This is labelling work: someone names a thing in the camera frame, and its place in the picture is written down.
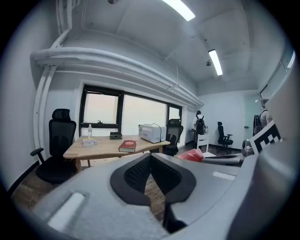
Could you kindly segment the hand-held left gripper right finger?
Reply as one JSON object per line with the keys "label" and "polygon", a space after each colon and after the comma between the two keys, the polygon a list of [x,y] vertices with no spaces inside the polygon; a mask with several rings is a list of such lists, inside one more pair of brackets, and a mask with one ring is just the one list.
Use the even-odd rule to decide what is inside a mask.
{"label": "hand-held left gripper right finger", "polygon": [[196,187],[196,178],[191,171],[157,153],[151,154],[150,173],[167,204],[186,201]]}

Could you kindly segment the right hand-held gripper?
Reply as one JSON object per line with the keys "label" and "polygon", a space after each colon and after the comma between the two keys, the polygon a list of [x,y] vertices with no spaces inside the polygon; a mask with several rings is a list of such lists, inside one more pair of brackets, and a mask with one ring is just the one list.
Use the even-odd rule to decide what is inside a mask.
{"label": "right hand-held gripper", "polygon": [[243,142],[241,154],[208,156],[203,158],[202,162],[215,165],[241,165],[243,163],[241,159],[245,159],[250,155],[258,155],[265,147],[280,141],[281,136],[272,120],[259,133]]}

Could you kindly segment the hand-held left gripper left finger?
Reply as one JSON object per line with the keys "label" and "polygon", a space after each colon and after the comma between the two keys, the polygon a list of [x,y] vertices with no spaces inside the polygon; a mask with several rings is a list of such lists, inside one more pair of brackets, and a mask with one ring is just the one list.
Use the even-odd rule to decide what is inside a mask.
{"label": "hand-held left gripper left finger", "polygon": [[131,205],[150,206],[144,194],[150,175],[150,154],[146,153],[117,168],[110,177],[110,185],[117,196]]}

